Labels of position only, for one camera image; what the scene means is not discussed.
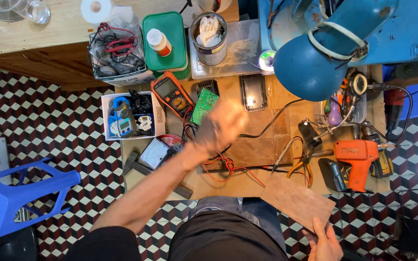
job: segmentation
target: clear plastic box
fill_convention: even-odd
[[[324,107],[322,106],[322,102],[315,102],[313,105],[313,112],[314,112],[314,120],[322,123],[322,124],[328,124],[327,118],[324,116],[318,116],[319,115],[325,115],[324,113]],[[352,114],[352,121],[357,123],[363,123],[363,121],[366,120],[367,117],[367,94],[364,93],[360,101],[357,102],[356,108],[354,109],[354,112]],[[344,122],[341,126],[352,126],[353,124]]]
[[[227,23],[227,55],[214,66],[201,63],[190,36],[188,42],[194,80],[259,73],[259,19]]]

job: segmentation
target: blue desk lamp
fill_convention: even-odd
[[[274,57],[278,80],[305,100],[330,98],[345,77],[347,62],[363,58],[368,48],[378,48],[364,40],[392,16],[398,3],[344,0],[327,21],[318,24],[320,28],[311,29],[278,50]]]

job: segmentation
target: barcode sticker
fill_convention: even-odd
[[[156,119],[157,123],[163,123],[164,117],[162,116],[162,108],[156,106]]]

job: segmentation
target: green circuit board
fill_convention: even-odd
[[[218,98],[219,96],[217,94],[203,88],[199,95],[198,102],[196,103],[196,108],[193,110],[191,121],[194,124],[201,125],[202,118],[212,110],[212,107],[215,105]]]

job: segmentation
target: man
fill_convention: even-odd
[[[234,142],[248,121],[236,101],[219,101],[203,119],[194,142],[111,204],[66,260],[141,260],[138,233],[191,170]],[[309,260],[336,261],[343,252],[331,226],[318,218]],[[259,198],[206,197],[173,236],[169,260],[287,260],[276,209]]]

